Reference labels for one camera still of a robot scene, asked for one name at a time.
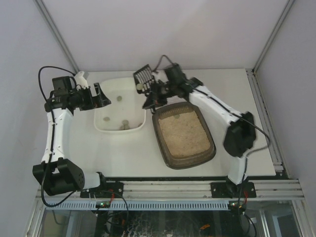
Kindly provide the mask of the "black litter scoop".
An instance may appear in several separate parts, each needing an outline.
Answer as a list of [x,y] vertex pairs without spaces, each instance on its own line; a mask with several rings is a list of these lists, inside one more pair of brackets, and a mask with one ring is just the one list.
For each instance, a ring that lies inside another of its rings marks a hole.
[[143,66],[141,69],[133,73],[133,78],[135,86],[139,83],[143,84],[142,90],[137,90],[138,94],[144,94],[148,96],[150,93],[151,84],[155,82],[154,77],[152,76],[152,70],[149,64]]

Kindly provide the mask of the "dark brown litter box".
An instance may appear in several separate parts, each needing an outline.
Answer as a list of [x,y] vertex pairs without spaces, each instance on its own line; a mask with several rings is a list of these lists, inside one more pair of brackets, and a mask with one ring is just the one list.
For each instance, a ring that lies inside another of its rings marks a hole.
[[152,122],[167,167],[188,169],[215,157],[216,145],[197,106],[189,102],[164,106],[152,115]]

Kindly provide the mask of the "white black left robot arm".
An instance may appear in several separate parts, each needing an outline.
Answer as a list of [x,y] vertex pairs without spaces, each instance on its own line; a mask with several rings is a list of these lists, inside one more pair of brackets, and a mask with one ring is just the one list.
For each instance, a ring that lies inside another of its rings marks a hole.
[[49,195],[97,188],[102,183],[100,172],[85,172],[70,158],[70,128],[75,109],[88,111],[111,104],[98,83],[93,96],[87,83],[88,73],[73,77],[53,78],[53,90],[44,105],[47,112],[47,142],[41,163],[33,166],[33,176]]

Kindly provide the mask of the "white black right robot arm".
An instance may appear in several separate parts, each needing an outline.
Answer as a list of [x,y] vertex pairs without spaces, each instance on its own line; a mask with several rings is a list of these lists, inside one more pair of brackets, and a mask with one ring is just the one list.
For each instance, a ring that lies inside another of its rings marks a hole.
[[143,109],[154,113],[167,104],[168,98],[177,96],[221,122],[225,131],[223,147],[232,158],[227,178],[235,185],[241,184],[246,179],[246,152],[256,140],[253,114],[241,113],[225,104],[202,81],[195,77],[188,79],[179,64],[171,64],[163,71],[166,82],[161,81],[160,73],[149,65],[133,74],[135,82],[143,84],[137,91],[146,96]]

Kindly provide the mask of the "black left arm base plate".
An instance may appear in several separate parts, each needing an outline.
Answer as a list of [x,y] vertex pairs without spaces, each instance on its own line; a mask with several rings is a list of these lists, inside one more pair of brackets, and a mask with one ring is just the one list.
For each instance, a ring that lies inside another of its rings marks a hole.
[[92,188],[80,193],[81,198],[120,198],[123,195],[124,183],[115,181],[115,182],[106,182],[97,188]]

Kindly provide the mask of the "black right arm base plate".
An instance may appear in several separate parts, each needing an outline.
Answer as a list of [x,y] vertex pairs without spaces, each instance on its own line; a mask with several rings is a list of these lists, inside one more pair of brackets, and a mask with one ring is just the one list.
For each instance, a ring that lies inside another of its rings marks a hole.
[[253,182],[245,182],[235,185],[228,182],[212,182],[210,183],[211,195],[213,198],[256,198],[256,190]]

